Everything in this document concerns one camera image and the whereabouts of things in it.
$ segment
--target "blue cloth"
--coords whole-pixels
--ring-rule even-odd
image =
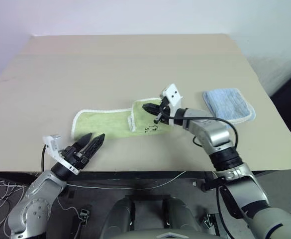
[[[254,108],[236,88],[215,89],[203,92],[203,98],[211,113],[231,123],[241,123],[256,117]]]

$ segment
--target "metal arm segment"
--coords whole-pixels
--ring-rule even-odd
[[[72,146],[61,151],[64,158],[60,158],[67,162],[65,166],[58,160],[51,170],[44,171],[29,186],[23,199],[12,209],[8,217],[11,239],[45,238],[52,204],[66,187],[66,180],[73,175],[73,170],[68,165],[76,170],[84,168],[103,144],[104,134],[95,137],[89,143],[91,135],[91,133],[84,135]]]
[[[169,87],[177,91],[174,84]],[[183,126],[197,137],[216,169],[218,179],[210,185],[220,188],[231,216],[244,219],[258,239],[291,239],[291,215],[282,209],[269,206],[265,191],[233,147],[226,126],[216,120],[186,119],[212,115],[202,110],[175,109],[169,101],[173,98],[173,92],[166,89],[163,92],[165,94],[161,94],[160,106],[145,104],[144,110],[157,115],[154,122],[170,123],[170,118],[164,118],[163,110],[170,117],[179,117],[173,123]],[[180,99],[178,97],[178,106],[181,104]]]

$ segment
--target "green towel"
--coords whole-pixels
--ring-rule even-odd
[[[73,120],[71,136],[77,140],[92,132],[95,135],[105,133],[106,138],[121,138],[138,135],[154,135],[170,130],[166,124],[154,124],[154,115],[147,113],[142,105],[159,104],[160,98],[135,101],[132,108],[112,111],[82,110]]]

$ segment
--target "beige table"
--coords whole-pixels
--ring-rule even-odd
[[[235,43],[216,34],[30,39],[0,76],[0,171],[40,171],[42,136],[59,133],[71,143],[79,110],[129,108],[170,83],[184,107],[197,109],[206,109],[202,91],[239,88],[257,115],[237,126],[241,157],[252,170],[291,169],[291,133]],[[213,166],[192,135],[175,127],[169,134],[106,139],[85,168],[132,170]]]

